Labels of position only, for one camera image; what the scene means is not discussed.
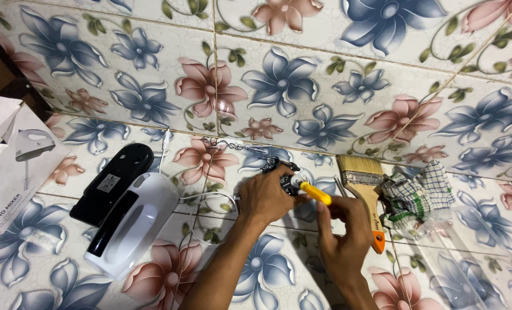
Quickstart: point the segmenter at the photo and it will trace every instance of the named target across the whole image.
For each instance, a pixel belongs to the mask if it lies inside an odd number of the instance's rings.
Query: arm
[[[363,202],[350,197],[333,196],[326,207],[317,203],[319,254],[327,273],[350,309],[378,310],[361,267],[373,233]],[[330,220],[339,218],[346,226],[346,235],[334,236]]]
[[[283,217],[296,204],[296,199],[286,194],[279,184],[280,176],[292,173],[286,166],[279,166],[266,175],[256,175],[242,185],[242,213],[178,310],[229,307],[252,246],[269,223]]]

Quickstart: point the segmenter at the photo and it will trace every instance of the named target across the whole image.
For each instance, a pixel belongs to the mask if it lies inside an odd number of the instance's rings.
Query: yellow screwdriver handle
[[[329,206],[333,202],[329,195],[323,193],[319,188],[310,185],[308,182],[301,182],[300,189],[305,191],[311,198],[324,203],[325,206]]]

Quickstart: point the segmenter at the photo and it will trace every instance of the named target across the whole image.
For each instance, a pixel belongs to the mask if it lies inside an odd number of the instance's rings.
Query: checkered cloth
[[[432,160],[413,179],[395,173],[382,184],[384,197],[392,212],[384,216],[384,225],[393,229],[413,227],[430,217],[435,220],[451,218],[450,206],[455,202],[445,168]]]

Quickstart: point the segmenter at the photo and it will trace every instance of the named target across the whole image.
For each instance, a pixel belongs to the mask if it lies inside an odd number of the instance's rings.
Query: wooden brush handle
[[[384,230],[382,229],[381,219],[378,218],[377,203],[379,194],[375,191],[376,187],[363,184],[344,184],[352,194],[356,195],[357,198],[363,200],[367,210],[369,212],[369,222],[371,223],[371,230],[375,241],[373,243],[373,249],[377,254],[382,254],[384,251],[385,240]]]

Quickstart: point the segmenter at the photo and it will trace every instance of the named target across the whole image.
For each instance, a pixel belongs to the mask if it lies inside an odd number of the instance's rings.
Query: cardboard box
[[[68,153],[26,104],[0,97],[0,233]]]

